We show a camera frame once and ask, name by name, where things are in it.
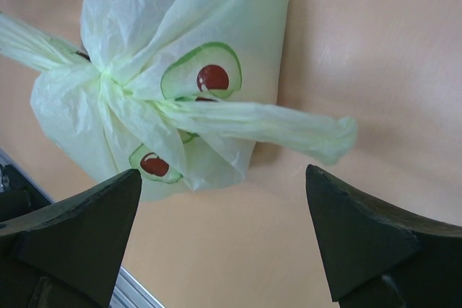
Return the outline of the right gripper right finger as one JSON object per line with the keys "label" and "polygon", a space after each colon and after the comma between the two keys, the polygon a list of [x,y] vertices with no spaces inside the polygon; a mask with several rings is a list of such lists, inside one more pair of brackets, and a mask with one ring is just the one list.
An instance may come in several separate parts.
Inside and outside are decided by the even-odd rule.
{"label": "right gripper right finger", "polygon": [[308,208],[333,302],[340,307],[460,307],[461,227],[435,221],[314,165]]}

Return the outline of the green plastic bag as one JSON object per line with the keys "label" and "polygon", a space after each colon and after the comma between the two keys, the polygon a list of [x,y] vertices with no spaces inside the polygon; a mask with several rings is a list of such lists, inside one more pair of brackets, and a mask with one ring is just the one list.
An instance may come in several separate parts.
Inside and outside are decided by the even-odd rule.
{"label": "green plastic bag", "polygon": [[45,135],[88,175],[141,173],[142,196],[226,188],[254,146],[336,164],[354,118],[276,105],[289,0],[84,0],[82,45],[6,14],[1,53],[39,71]]}

